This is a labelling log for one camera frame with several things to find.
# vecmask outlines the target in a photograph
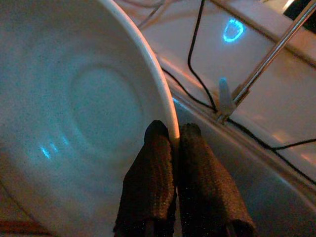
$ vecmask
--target metal pole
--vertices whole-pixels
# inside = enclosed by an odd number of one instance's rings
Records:
[[[243,83],[241,89],[234,94],[235,104],[238,106],[249,92],[250,87],[258,79],[258,77],[265,71],[265,69],[272,63],[279,52],[284,48],[286,43],[294,36],[297,30],[306,22],[306,20],[316,10],[316,0],[311,0],[303,11],[296,17],[292,25],[286,30],[280,41],[270,50],[264,59],[258,64],[255,70],[250,74],[248,79]]]

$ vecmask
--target black cable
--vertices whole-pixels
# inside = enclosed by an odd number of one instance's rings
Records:
[[[180,81],[173,75],[171,74],[168,70],[166,70],[165,68],[162,68],[162,70],[167,73],[172,79],[174,79],[177,84],[184,90],[184,92],[194,101],[196,101],[197,103],[206,106],[209,109],[212,109],[212,107],[210,107],[208,104],[200,101],[199,99],[195,98],[192,94],[190,94],[185,87],[180,83]],[[232,120],[231,118],[227,119],[227,122],[233,124],[234,126],[236,126],[237,128],[239,128],[242,132],[244,132],[245,134],[247,134],[249,137],[251,137],[252,139],[254,139],[259,145],[261,145],[264,149],[267,149],[269,151],[272,151],[276,156],[278,156],[279,158],[281,158],[289,167],[291,167],[294,171],[296,171],[299,175],[301,175],[302,177],[304,177],[306,180],[308,180],[309,182],[311,182],[313,185],[316,186],[316,182],[310,178],[308,175],[306,175],[304,172],[302,172],[300,169],[298,169],[295,165],[293,165],[291,162],[289,162],[284,156],[282,156],[280,153],[277,152],[277,150],[281,150],[283,149],[283,147],[276,147],[273,148],[270,145],[268,145],[267,143],[265,143],[264,141],[262,141],[260,138],[258,138],[257,136],[255,136],[248,128],[246,128],[245,126],[243,126],[242,124]],[[302,142],[299,143],[294,143],[291,145],[287,145],[285,147],[291,147],[291,146],[298,146],[301,145]]]
[[[191,71],[191,73],[196,77],[196,79],[198,79],[199,83],[203,86],[210,102],[211,105],[213,107],[213,111],[217,112],[217,108],[216,105],[214,103],[214,100],[212,98],[212,95],[210,94],[209,90],[207,89],[207,87],[205,86],[205,84],[203,83],[203,81],[201,80],[201,78],[197,75],[197,73],[193,70],[192,65],[191,65],[191,58],[192,58],[192,53],[193,53],[193,49],[194,49],[194,45],[196,43],[197,40],[197,34],[198,34],[198,28],[199,28],[199,24],[201,22],[201,17],[202,17],[202,13],[203,13],[203,8],[204,8],[204,3],[205,0],[201,0],[201,5],[199,7],[199,11],[198,11],[198,16],[197,16],[197,22],[196,22],[196,26],[194,29],[194,33],[193,33],[193,37],[192,37],[192,41],[191,41],[191,46],[190,46],[190,50],[189,50],[189,54],[188,54],[188,67]]]

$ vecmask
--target metal rod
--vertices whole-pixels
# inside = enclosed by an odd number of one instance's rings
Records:
[[[286,30],[282,38],[277,44],[270,50],[270,52],[264,57],[264,59],[258,64],[255,70],[250,74],[248,79],[243,83],[243,86],[236,92],[234,102],[238,106],[245,98],[245,95],[249,92],[250,87],[258,79],[258,77],[265,71],[265,69],[272,63],[275,57],[284,48],[286,43],[294,36],[297,30],[306,22],[306,20],[316,10],[316,0],[311,0],[309,4],[303,9],[303,11],[296,17],[292,25]]]

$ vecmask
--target white bowl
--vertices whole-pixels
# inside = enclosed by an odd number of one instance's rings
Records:
[[[0,3],[0,180],[59,236],[111,236],[146,127],[176,145],[170,91],[111,0]]]

